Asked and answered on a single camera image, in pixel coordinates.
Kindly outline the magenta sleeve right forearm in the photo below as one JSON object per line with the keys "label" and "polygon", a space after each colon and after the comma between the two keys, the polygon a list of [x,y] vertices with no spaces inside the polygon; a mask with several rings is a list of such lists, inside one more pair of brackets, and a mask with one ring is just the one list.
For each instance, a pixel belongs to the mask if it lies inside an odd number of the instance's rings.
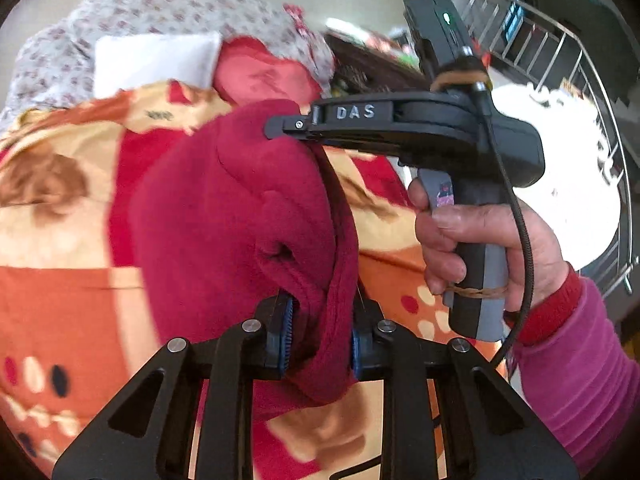
{"label": "magenta sleeve right forearm", "polygon": [[592,281],[568,272],[514,344],[524,396],[586,478],[639,472],[639,364]]}

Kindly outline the person's right hand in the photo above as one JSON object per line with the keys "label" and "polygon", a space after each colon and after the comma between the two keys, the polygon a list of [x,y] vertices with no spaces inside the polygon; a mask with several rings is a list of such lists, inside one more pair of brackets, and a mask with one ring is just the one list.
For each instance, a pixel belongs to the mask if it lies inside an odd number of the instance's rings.
{"label": "person's right hand", "polygon": [[408,193],[418,208],[416,238],[432,292],[440,294],[452,284],[470,286],[476,271],[478,284],[506,290],[504,306],[510,312],[520,310],[527,295],[533,312],[576,308],[579,278],[550,226],[529,206],[518,204],[525,228],[521,234],[509,206],[432,206],[418,179]]}

